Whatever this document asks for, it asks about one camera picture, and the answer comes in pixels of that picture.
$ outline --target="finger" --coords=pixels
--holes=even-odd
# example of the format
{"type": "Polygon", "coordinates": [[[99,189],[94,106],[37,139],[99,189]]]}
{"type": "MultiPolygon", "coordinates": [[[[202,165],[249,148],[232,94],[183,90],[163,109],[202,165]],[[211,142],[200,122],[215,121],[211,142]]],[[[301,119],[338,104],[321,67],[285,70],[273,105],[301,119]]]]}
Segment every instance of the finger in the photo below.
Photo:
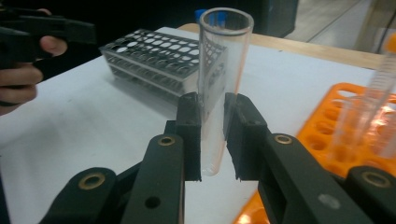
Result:
{"type": "Polygon", "coordinates": [[[0,70],[0,87],[33,85],[42,79],[41,71],[29,63],[17,63],[17,68],[0,70]]]}
{"type": "Polygon", "coordinates": [[[42,11],[42,12],[46,13],[49,16],[52,15],[52,13],[46,8],[39,8],[37,11],[42,11]]]}
{"type": "Polygon", "coordinates": [[[35,85],[21,86],[17,89],[0,87],[0,101],[23,104],[37,97],[37,88],[35,85]]]}
{"type": "Polygon", "coordinates": [[[8,114],[15,109],[17,109],[20,105],[14,105],[14,106],[0,106],[0,116],[8,114]]]}
{"type": "Polygon", "coordinates": [[[41,37],[40,46],[44,51],[52,54],[52,56],[59,56],[67,50],[67,44],[64,40],[50,35],[41,37]]]}

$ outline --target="white tabletop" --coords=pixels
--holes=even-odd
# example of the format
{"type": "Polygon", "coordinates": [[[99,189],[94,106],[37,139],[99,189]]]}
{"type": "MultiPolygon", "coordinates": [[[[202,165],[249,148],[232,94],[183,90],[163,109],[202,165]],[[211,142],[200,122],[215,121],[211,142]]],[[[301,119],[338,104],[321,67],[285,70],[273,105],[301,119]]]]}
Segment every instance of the white tabletop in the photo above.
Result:
{"type": "MultiPolygon", "coordinates": [[[[162,28],[160,32],[197,39],[162,28]]],[[[295,135],[331,85],[366,85],[372,70],[250,46],[240,93],[273,133],[295,135]]],[[[176,107],[114,79],[103,57],[38,85],[38,97],[0,117],[0,165],[14,224],[37,223],[75,174],[116,174],[140,162],[149,140],[176,118],[176,107]]],[[[220,171],[186,183],[187,224],[232,223],[257,182],[234,179],[225,152],[220,171]]]]}

